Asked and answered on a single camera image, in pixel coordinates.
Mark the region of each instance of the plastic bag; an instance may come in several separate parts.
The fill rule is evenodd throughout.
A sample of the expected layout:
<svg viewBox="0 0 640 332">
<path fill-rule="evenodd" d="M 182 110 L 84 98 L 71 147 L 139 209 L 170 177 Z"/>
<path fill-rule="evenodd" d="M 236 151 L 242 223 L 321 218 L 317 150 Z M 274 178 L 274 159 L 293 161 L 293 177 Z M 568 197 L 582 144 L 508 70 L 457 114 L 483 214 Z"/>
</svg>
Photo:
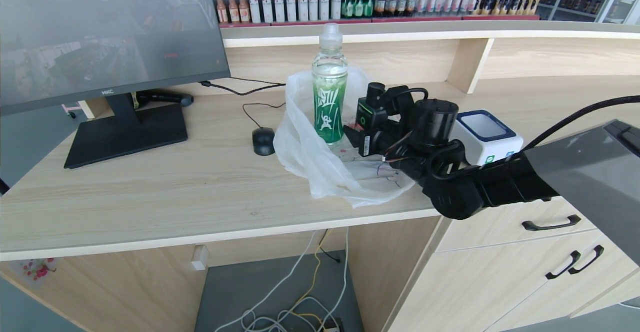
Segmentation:
<svg viewBox="0 0 640 332">
<path fill-rule="evenodd" d="M 343 124 L 355 120 L 358 98 L 367 93 L 368 78 L 349 67 L 342 109 Z M 273 145 L 279 161 L 291 173 L 309 180 L 311 196 L 338 195 L 353 207 L 388 202 L 414 185 L 381 156 L 362 158 L 345 136 L 327 145 L 313 127 L 314 100 L 311 71 L 290 76 L 285 88 L 286 112 Z"/>
</svg>

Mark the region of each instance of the monitor stand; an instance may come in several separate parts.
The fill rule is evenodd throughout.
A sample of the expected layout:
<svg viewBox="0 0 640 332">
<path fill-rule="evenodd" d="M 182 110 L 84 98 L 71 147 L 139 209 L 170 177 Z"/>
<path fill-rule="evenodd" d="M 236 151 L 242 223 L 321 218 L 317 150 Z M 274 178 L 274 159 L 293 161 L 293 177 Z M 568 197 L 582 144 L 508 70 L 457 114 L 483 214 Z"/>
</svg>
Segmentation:
<svg viewBox="0 0 640 332">
<path fill-rule="evenodd" d="M 114 116 L 80 123 L 65 168 L 187 140 L 183 107 L 179 103 L 135 111 L 128 93 L 106 99 Z"/>
</svg>

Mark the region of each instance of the monitor base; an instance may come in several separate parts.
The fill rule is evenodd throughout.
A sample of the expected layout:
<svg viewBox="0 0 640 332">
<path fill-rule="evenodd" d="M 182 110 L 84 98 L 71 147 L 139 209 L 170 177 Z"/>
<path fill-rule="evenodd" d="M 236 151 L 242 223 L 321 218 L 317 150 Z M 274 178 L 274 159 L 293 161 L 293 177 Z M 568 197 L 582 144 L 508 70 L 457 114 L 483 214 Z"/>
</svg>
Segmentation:
<svg viewBox="0 0 640 332">
<path fill-rule="evenodd" d="M 122 123 L 121 119 L 117 119 L 117 113 L 113 117 L 81 123 L 64 167 L 78 168 L 142 150 L 184 142 L 188 138 L 183 107 L 180 104 L 144 109 L 135 112 L 135 115 L 139 123 Z"/>
</svg>

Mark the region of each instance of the yellow wire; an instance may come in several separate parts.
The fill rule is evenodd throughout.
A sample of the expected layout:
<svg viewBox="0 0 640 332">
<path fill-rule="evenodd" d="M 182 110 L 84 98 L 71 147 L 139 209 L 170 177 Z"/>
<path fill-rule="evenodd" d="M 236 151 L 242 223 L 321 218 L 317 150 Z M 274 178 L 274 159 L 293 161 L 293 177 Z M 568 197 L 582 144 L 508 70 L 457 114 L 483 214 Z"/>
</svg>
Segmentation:
<svg viewBox="0 0 640 332">
<path fill-rule="evenodd" d="M 301 300 L 303 300 L 313 290 L 313 288 L 314 288 L 314 286 L 316 284 L 316 275 L 318 274 L 318 269 L 320 268 L 320 264 L 322 264 L 322 262 L 320 261 L 320 258 L 318 258 L 318 251 L 320 251 L 320 248 L 322 248 L 322 244 L 325 242 L 325 240 L 327 240 L 327 238 L 329 237 L 329 234 L 331 234 L 331 232 L 333 232 L 333 231 L 334 231 L 333 229 L 329 229 L 327 231 L 326 235 L 324 236 L 324 238 L 322 239 L 322 241 L 320 241 L 320 244 L 318 244 L 318 248 L 315 249 L 315 252 L 313 253 L 313 256 L 315 257 L 315 260 L 318 261 L 318 263 L 315 265 L 315 272 L 313 272 L 313 281 L 311 282 L 311 287 L 294 304 L 298 304 Z M 301 313 L 301 314 L 297 314 L 295 312 L 291 312 L 291 313 L 295 314 L 296 316 L 314 316 L 318 320 L 318 322 L 320 324 L 322 324 L 322 319 L 320 319 L 320 317 L 318 317 L 317 315 L 315 315 L 313 313 Z"/>
</svg>

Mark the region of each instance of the monitor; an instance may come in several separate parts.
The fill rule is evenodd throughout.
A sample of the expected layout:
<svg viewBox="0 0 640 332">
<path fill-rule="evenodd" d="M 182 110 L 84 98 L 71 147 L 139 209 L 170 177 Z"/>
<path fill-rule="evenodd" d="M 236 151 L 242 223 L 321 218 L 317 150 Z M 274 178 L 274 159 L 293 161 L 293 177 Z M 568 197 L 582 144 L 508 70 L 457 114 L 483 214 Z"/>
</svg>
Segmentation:
<svg viewBox="0 0 640 332">
<path fill-rule="evenodd" d="M 0 0 L 0 113 L 106 97 L 65 167 L 187 139 L 180 104 L 131 93 L 231 76 L 213 0 Z"/>
</svg>

